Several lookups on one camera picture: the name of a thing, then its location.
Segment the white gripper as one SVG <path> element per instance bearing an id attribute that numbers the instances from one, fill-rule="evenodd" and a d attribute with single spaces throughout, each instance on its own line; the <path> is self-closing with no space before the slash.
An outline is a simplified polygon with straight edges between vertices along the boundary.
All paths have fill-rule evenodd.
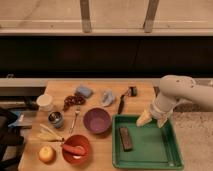
<path id="1" fill-rule="evenodd" d="M 165 125 L 165 123 L 168 121 L 168 118 L 170 117 L 170 115 L 173 113 L 173 110 L 162 111 L 154 103 L 151 103 L 149 107 L 149 112 L 147 110 L 144 110 L 142 112 L 142 114 L 136 121 L 136 125 L 138 127 L 151 122 L 153 117 L 154 119 L 157 119 L 157 126 L 159 128 L 162 128 Z"/>

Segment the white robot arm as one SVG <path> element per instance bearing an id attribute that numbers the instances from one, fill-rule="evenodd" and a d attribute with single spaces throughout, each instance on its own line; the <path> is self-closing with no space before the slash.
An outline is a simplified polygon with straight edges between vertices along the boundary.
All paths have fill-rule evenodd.
<path id="1" fill-rule="evenodd" d="M 182 99 L 192 101 L 207 110 L 213 111 L 213 87 L 199 85 L 188 76 L 166 75 L 159 82 L 159 93 L 136 121 L 144 126 L 153 119 L 163 127 Z"/>

